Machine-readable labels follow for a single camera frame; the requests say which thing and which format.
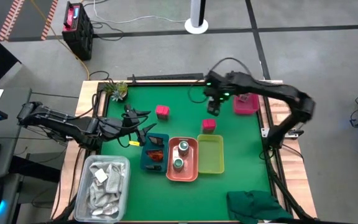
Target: green cloth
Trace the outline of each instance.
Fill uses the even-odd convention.
[[[293,218],[281,207],[277,198],[267,192],[228,192],[226,200],[230,219],[239,220],[244,224],[255,224],[258,220]]]

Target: concrete floor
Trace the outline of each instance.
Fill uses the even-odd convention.
[[[358,25],[356,0],[252,0],[252,5],[259,27]],[[158,13],[182,20],[188,17],[188,6],[188,1],[111,0],[98,9],[100,15],[115,20]],[[59,1],[52,22],[57,32],[64,7],[65,2]],[[96,20],[92,6],[87,11]],[[206,18],[214,28],[250,27],[246,3],[240,0],[208,1]],[[183,29],[182,24],[156,19],[113,27],[125,32]],[[319,218],[358,223],[358,129],[349,124],[358,96],[358,29],[267,32],[260,38],[271,78],[295,85],[316,100],[314,119],[304,126],[300,145]],[[3,87],[29,86],[34,91],[78,96],[85,72],[56,40],[5,42],[4,46],[24,67]],[[205,73],[224,57],[244,61],[254,77],[262,78],[252,33],[125,37],[118,42],[94,39],[93,58],[86,64],[91,72],[105,70],[118,80],[132,74]],[[225,62],[217,71],[240,69]],[[76,108],[76,99],[33,95],[32,100],[69,113]],[[33,134],[23,131],[22,136]],[[62,150],[53,142],[28,141],[19,142],[18,150],[24,144],[29,152]],[[26,207],[18,223],[45,221],[49,214],[50,209]]]

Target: orange striped tape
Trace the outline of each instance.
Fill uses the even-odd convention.
[[[57,7],[57,1],[53,0],[52,5],[50,6],[50,10],[47,16],[47,21],[45,21],[44,30],[41,34],[41,40],[46,40],[49,32],[50,25],[52,24],[53,15],[55,15],[56,7]]]
[[[13,25],[16,22],[16,19],[22,9],[24,0],[13,0],[11,8],[7,13],[4,24],[1,27],[0,31],[0,41],[7,40],[9,35],[12,32]]]

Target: pink tray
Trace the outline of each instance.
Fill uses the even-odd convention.
[[[253,114],[259,110],[259,97],[256,94],[250,94],[248,99],[242,101],[238,96],[235,96],[233,108],[236,114]]]
[[[185,156],[180,156],[178,152],[178,145],[181,141],[187,141],[189,144],[189,153]],[[173,181],[191,182],[197,179],[198,176],[198,142],[193,138],[175,137],[169,140],[169,153],[167,165],[167,178]],[[173,158],[179,157],[185,162],[184,168],[177,172],[173,169]]]

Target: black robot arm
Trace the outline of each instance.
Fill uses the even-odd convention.
[[[89,116],[75,117],[44,106],[41,102],[30,102],[23,105],[17,115],[19,125],[43,126],[49,129],[50,138],[58,141],[67,141],[66,137],[72,137],[80,147],[88,150],[98,150],[103,141],[110,141],[125,135],[136,133],[140,145],[145,143],[146,133],[156,124],[152,124],[142,130],[138,126],[144,122],[139,118],[147,119],[149,111],[137,111],[130,105],[125,105],[123,119],[117,118],[92,118]]]
[[[231,72],[222,77],[213,71],[206,76],[205,84],[204,94],[210,97],[208,112],[215,116],[219,114],[221,103],[232,95],[256,93],[286,102],[291,114],[280,125],[270,127],[266,138],[267,145],[272,148],[281,148],[285,134],[298,123],[309,121],[313,115],[313,99],[290,85],[258,81],[241,72]]]

